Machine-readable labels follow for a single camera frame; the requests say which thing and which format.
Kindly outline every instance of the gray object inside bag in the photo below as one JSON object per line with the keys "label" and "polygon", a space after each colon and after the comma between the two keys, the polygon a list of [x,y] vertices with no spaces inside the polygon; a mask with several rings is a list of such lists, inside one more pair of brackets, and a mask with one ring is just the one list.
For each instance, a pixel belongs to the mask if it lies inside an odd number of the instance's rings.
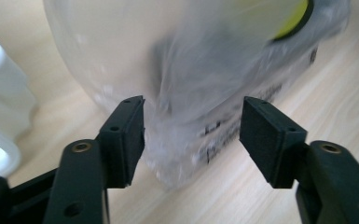
{"label": "gray object inside bag", "polygon": [[296,34],[271,41],[297,0],[45,0],[69,70],[108,113],[145,99],[144,159],[185,184],[238,133],[245,95],[272,101],[343,30],[349,0],[314,0]]}

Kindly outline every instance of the clear plastic bag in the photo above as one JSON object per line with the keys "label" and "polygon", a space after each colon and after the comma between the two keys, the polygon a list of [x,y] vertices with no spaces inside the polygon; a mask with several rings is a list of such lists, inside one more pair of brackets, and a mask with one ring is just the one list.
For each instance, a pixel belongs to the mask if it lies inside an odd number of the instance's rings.
{"label": "clear plastic bag", "polygon": [[144,159],[170,187],[239,129],[245,95],[272,101],[341,31],[349,0],[314,0],[305,25],[271,41],[299,0],[45,0],[71,73],[107,112],[145,99]]}

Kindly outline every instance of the black object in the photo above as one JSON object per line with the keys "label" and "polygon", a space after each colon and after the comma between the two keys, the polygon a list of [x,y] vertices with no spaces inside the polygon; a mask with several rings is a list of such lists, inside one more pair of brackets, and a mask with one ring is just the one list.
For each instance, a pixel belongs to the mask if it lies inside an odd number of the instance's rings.
{"label": "black object", "polygon": [[120,103],[95,140],[69,144],[59,168],[13,189],[0,177],[0,223],[109,223],[108,188],[131,184],[145,147],[144,99]]}
{"label": "black object", "polygon": [[359,163],[344,147],[315,141],[273,105],[251,97],[243,102],[240,140],[275,189],[296,179],[303,223],[359,223]]}

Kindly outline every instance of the wood grain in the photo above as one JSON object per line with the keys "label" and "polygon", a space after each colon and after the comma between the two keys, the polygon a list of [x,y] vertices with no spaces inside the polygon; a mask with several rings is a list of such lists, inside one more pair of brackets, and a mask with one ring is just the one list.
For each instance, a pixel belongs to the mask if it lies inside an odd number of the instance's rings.
{"label": "wood grain", "polygon": [[[66,69],[55,48],[42,1],[0,0],[0,44],[29,77],[39,107],[18,141],[20,168],[12,186],[58,165],[62,149],[93,138],[106,119]],[[315,65],[275,103],[309,131],[348,148],[359,160],[359,0],[348,29],[320,45]],[[197,173],[167,190],[140,162],[133,184],[109,190],[113,223],[300,223],[295,190],[273,190],[241,144],[233,142]]]}

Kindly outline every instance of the wooden table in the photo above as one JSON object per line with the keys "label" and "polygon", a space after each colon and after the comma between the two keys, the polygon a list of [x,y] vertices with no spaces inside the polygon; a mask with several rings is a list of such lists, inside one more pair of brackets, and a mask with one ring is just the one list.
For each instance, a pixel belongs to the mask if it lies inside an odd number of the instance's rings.
{"label": "wooden table", "polygon": [[[0,44],[29,77],[39,107],[18,141],[11,186],[57,167],[62,149],[92,138],[107,115],[77,84],[54,45],[42,1],[0,0]],[[344,34],[324,42],[315,65],[275,103],[309,131],[359,160],[359,0]],[[239,141],[197,174],[167,190],[140,161],[132,186],[109,190],[113,223],[300,223],[294,189],[272,189]]]}

